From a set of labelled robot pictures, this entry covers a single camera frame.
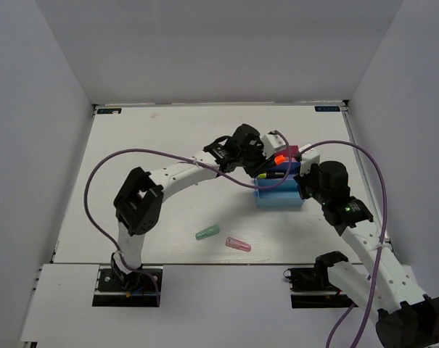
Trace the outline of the orange cap black highlighter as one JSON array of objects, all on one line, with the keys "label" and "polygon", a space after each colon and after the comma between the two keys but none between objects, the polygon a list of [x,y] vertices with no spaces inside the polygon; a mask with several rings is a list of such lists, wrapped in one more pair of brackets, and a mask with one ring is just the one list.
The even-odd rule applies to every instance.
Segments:
[{"label": "orange cap black highlighter", "polygon": [[278,155],[274,158],[274,161],[270,167],[266,170],[268,172],[280,172],[283,173],[288,168],[287,158],[284,155]]}]

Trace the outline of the yellow cap black highlighter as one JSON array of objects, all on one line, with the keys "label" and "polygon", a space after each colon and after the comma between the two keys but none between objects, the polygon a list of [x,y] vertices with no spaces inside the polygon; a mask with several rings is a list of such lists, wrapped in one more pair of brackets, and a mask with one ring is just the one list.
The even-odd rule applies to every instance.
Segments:
[{"label": "yellow cap black highlighter", "polygon": [[283,179],[285,177],[286,174],[280,172],[266,172],[258,175],[258,179],[262,179],[262,180]]}]

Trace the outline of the pink translucent eraser case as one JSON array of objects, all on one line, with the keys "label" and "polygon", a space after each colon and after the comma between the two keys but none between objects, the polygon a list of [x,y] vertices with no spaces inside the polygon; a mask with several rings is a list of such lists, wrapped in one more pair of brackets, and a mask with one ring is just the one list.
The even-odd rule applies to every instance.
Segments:
[{"label": "pink translucent eraser case", "polygon": [[227,237],[225,245],[229,248],[240,250],[243,252],[250,252],[251,246],[248,243],[240,241],[238,239],[234,239],[232,237]]}]

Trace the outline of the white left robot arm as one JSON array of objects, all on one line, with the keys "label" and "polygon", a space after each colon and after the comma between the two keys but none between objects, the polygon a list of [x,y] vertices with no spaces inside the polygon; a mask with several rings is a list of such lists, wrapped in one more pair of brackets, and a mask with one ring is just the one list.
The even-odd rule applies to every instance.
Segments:
[{"label": "white left robot arm", "polygon": [[159,170],[134,168],[115,200],[120,251],[111,257],[115,280],[124,289],[141,283],[141,250],[145,234],[157,224],[162,203],[190,186],[241,167],[252,178],[274,164],[274,154],[286,147],[275,133],[261,135],[248,124],[231,136],[217,138],[194,156]]}]

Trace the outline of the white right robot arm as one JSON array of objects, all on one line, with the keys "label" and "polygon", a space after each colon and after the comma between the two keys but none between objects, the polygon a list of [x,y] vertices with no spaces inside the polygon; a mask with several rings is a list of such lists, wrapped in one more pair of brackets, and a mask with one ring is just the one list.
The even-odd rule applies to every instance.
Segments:
[{"label": "white right robot arm", "polygon": [[368,310],[384,347],[428,347],[439,343],[439,297],[429,297],[406,273],[380,233],[367,206],[350,193],[348,172],[336,161],[304,160],[295,181],[304,199],[321,205],[325,220],[350,246],[368,276],[361,275],[341,252],[315,261],[315,282],[342,290]]}]

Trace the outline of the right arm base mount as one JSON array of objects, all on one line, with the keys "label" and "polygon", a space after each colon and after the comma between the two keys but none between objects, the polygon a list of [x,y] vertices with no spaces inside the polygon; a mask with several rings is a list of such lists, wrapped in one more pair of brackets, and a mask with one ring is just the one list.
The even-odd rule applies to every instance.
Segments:
[{"label": "right arm base mount", "polygon": [[283,277],[290,284],[292,309],[342,309],[353,301],[332,285],[322,285],[313,268],[288,268]]}]

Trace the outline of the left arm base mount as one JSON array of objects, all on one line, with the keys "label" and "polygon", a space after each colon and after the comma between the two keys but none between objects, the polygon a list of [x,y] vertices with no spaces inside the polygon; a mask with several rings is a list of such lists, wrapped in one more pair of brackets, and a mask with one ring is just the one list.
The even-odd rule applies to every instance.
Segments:
[{"label": "left arm base mount", "polygon": [[[163,269],[145,268],[156,280],[161,295]],[[100,268],[92,299],[93,307],[159,307],[157,292],[149,277],[136,273],[124,284],[112,268]]]}]

